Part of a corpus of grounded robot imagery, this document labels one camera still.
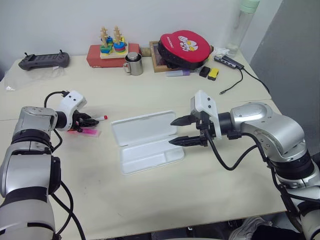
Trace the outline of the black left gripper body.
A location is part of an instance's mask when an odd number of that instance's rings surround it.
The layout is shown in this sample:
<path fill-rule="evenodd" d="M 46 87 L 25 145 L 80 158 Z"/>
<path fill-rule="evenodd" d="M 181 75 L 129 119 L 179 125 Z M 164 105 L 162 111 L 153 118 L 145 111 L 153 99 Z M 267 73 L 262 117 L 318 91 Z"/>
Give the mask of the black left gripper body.
<path fill-rule="evenodd" d="M 71 130 L 72 131 L 77 131 L 77 132 L 82 132 L 83 129 L 81 128 L 81 123 L 83 121 L 84 121 L 84 119 L 80 118 L 80 112 L 78 110 L 75 110 L 73 115 L 72 115 Z"/>

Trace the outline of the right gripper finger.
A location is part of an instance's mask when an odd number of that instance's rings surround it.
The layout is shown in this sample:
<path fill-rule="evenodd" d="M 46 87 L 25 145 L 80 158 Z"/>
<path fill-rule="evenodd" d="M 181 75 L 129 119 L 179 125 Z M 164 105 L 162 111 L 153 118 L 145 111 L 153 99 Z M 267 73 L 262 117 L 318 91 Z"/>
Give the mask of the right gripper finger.
<path fill-rule="evenodd" d="M 200 146 L 201 138 L 199 136 L 180 136 L 168 141 L 170 144 L 182 147 Z"/>
<path fill-rule="evenodd" d="M 185 116 L 176 118 L 170 123 L 170 125 L 171 126 L 187 126 L 187 125 L 191 125 L 193 122 L 194 122 L 193 115 L 185 115 Z"/>

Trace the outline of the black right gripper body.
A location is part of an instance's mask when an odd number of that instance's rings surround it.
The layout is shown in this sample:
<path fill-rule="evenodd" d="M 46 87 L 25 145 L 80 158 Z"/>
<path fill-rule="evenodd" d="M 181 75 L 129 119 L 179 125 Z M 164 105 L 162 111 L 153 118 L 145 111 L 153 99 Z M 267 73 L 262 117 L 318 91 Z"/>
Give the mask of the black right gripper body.
<path fill-rule="evenodd" d="M 213 145 L 213 138 L 216 136 L 214 124 L 210 120 L 210 115 L 204 111 L 191 114 L 192 121 L 196 124 L 196 129 L 199 130 L 199 136 L 192 138 L 191 146 L 207 147 Z"/>

